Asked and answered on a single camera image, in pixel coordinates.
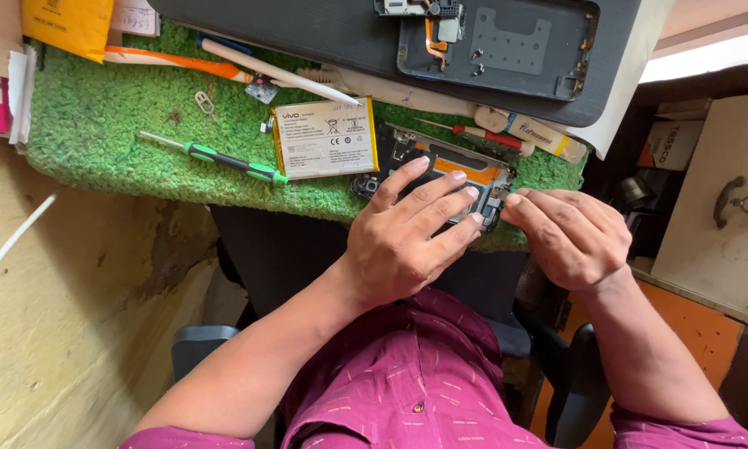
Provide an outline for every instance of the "finger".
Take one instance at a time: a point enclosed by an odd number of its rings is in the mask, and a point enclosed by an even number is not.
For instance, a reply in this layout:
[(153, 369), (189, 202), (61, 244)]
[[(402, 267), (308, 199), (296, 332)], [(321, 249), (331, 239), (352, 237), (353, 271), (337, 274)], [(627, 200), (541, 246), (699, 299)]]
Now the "finger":
[(439, 266), (443, 261), (451, 259), (461, 250), (465, 250), (472, 239), (476, 239), (474, 235), (479, 233), (479, 226), (483, 221), (484, 218), (479, 212), (469, 213), (458, 224), (428, 242), (427, 257), (439, 260)]
[(399, 192), (407, 187), (412, 180), (427, 171), (428, 166), (429, 158), (426, 156), (411, 160), (407, 164), (402, 165), (401, 168), (396, 170), (379, 185), (379, 189), (374, 193), (374, 197), (369, 201), (366, 209), (371, 213), (385, 212), (390, 209), (399, 197)]
[(585, 195), (582, 192), (572, 192), (570, 190), (562, 189), (541, 190), (541, 192), (551, 198), (557, 198), (560, 201), (572, 205), (578, 209), (579, 212), (590, 221), (590, 223), (593, 223), (593, 225), (602, 232), (612, 231), (615, 225), (613, 219), (607, 215), (607, 211), (599, 206), (599, 203), (601, 202), (589, 195)]
[(457, 217), (462, 211), (467, 211), (478, 196), (479, 189), (466, 187), (442, 197), (409, 219), (410, 227), (420, 236), (430, 238), (449, 219)]
[(528, 191), (525, 197), (559, 226), (582, 252), (594, 254), (604, 248), (604, 233), (585, 218), (579, 209), (537, 190)]
[(430, 181), (425, 185), (413, 190), (407, 197), (402, 198), (399, 204), (393, 207), (395, 220), (404, 222), (434, 203), (441, 197), (449, 194), (454, 189), (466, 182), (466, 173), (459, 170), (447, 173), (442, 178)]
[(626, 223), (619, 211), (596, 198), (582, 192), (571, 192), (569, 190), (560, 189), (541, 190), (541, 192), (565, 201), (579, 209), (579, 212), (581, 212), (604, 234), (622, 236), (626, 233)]
[(581, 254), (562, 229), (532, 201), (511, 193), (505, 203), (502, 219), (523, 229), (535, 251), (559, 254), (559, 257), (570, 255), (571, 259)]
[(460, 257), (463, 257), (463, 254), (465, 254), (465, 252), (468, 250), (468, 245), (474, 243), (474, 240), (478, 239), (479, 236), (481, 235), (482, 234), (479, 231), (474, 232), (474, 235), (470, 237), (470, 239), (468, 240), (468, 243), (463, 247), (463, 249), (460, 249), (457, 252), (457, 254), (455, 254), (454, 256), (446, 260), (445, 262), (443, 262), (435, 271), (432, 272), (432, 274), (430, 274), (429, 279), (425, 285), (431, 284), (437, 281), (438, 277), (440, 277), (440, 275), (444, 271), (446, 271), (446, 269), (449, 268), (451, 264), (459, 260)]

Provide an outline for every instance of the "screwdriver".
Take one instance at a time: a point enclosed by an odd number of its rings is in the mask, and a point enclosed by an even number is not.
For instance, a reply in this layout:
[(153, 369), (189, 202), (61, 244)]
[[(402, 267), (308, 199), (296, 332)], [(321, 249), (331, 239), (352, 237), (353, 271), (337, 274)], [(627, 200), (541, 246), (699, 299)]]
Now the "screwdriver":
[(473, 126), (462, 126), (454, 125), (445, 126), (434, 121), (424, 120), (423, 118), (416, 118), (416, 120), (422, 123), (428, 123), (429, 125), (439, 126), (441, 128), (450, 129), (451, 133), (455, 136), (468, 139), (475, 145), (481, 145), (482, 141), (492, 141), (499, 145), (508, 146), (509, 148), (518, 149), (522, 156), (529, 156), (534, 151), (534, 144), (525, 141), (519, 141), (519, 139), (505, 136), (503, 134), (494, 134), (487, 129), (476, 128)]
[(186, 142), (186, 144), (183, 145), (174, 141), (170, 141), (169, 139), (147, 133), (145, 131), (139, 131), (139, 133), (142, 134), (142, 136), (147, 136), (148, 138), (153, 138), (158, 141), (168, 143), (171, 146), (182, 148), (182, 151), (185, 154), (190, 155), (191, 157), (204, 160), (206, 162), (213, 162), (216, 165), (223, 165), (225, 167), (233, 168), (235, 170), (239, 170), (240, 172), (246, 172), (246, 174), (248, 174), (252, 178), (268, 180), (269, 182), (281, 184), (285, 184), (286, 182), (288, 182), (288, 177), (281, 175), (278, 170), (269, 168), (265, 165), (249, 163), (246, 160), (236, 159), (231, 156), (227, 156), (226, 154), (222, 154), (215, 149), (208, 148), (200, 144), (195, 144), (194, 142)]

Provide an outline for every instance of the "green screwdriver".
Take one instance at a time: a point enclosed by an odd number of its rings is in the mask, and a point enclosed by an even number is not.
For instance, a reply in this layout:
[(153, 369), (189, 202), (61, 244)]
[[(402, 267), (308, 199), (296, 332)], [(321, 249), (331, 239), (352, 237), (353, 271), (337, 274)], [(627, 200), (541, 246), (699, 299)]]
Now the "green screwdriver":
[(182, 148), (182, 151), (185, 154), (193, 156), (194, 158), (204, 160), (206, 162), (213, 162), (216, 165), (224, 165), (225, 167), (233, 168), (239, 170), (240, 172), (246, 172), (246, 174), (248, 174), (252, 178), (268, 180), (269, 182), (273, 183), (285, 184), (286, 182), (288, 182), (288, 177), (281, 175), (278, 170), (262, 164), (254, 164), (249, 163), (245, 160), (236, 159), (231, 156), (227, 156), (226, 154), (222, 154), (215, 149), (208, 148), (200, 144), (195, 144), (194, 142), (186, 142), (186, 144), (183, 145), (175, 141), (170, 141), (169, 139), (164, 139), (160, 136), (147, 133), (145, 131), (139, 131), (139, 133), (143, 136), (147, 136), (148, 138), (153, 138), (158, 141), (168, 143), (169, 145)]

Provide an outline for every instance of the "ce mark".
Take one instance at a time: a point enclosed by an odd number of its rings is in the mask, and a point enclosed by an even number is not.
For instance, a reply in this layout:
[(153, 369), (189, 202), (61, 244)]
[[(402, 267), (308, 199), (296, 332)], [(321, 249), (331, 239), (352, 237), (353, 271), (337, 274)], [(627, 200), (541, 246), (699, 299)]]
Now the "ce mark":
[[(346, 143), (351, 143), (351, 142), (352, 142), (352, 139), (351, 139), (351, 138), (345, 138), (345, 139), (344, 139), (344, 142), (346, 142)], [(334, 138), (334, 139), (330, 139), (330, 140), (329, 140), (329, 143), (330, 143), (330, 145), (332, 145), (332, 146), (340, 145), (340, 138)]]

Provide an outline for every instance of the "green carpet mat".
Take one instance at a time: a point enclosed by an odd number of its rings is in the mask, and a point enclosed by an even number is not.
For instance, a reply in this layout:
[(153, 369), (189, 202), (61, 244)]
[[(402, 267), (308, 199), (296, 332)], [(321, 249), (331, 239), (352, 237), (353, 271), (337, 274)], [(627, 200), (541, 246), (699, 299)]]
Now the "green carpet mat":
[[(161, 21), (160, 37), (126, 35), (124, 46), (223, 61), (196, 45), (196, 31), (166, 19)], [(266, 49), (254, 52), (256, 57), (291, 71), (319, 67)], [(260, 132), (261, 123), (268, 120), (269, 106), (246, 94), (245, 87), (178, 67), (109, 62), (101, 66), (47, 46), (46, 55), (37, 66), (27, 157), (40, 172), (82, 189), (244, 205), (351, 222), (366, 202), (350, 192), (350, 176), (289, 181), (285, 186), (274, 187), (137, 136), (138, 130), (144, 130), (277, 166), (273, 139)], [(194, 94), (200, 90), (207, 92), (214, 103), (219, 124), (194, 101)], [(321, 99), (301, 89), (281, 89), (271, 106)], [(448, 130), (424, 125), (413, 117), (447, 125), (473, 125), (471, 119), (423, 113), (378, 101), (374, 102), (374, 113), (394, 124), (470, 148)], [(515, 160), (518, 179), (514, 189), (578, 189), (584, 164), (583, 160), (572, 165), (537, 150), (529, 158)], [(501, 222), (474, 247), (486, 252), (525, 250), (526, 242), (521, 230)]]

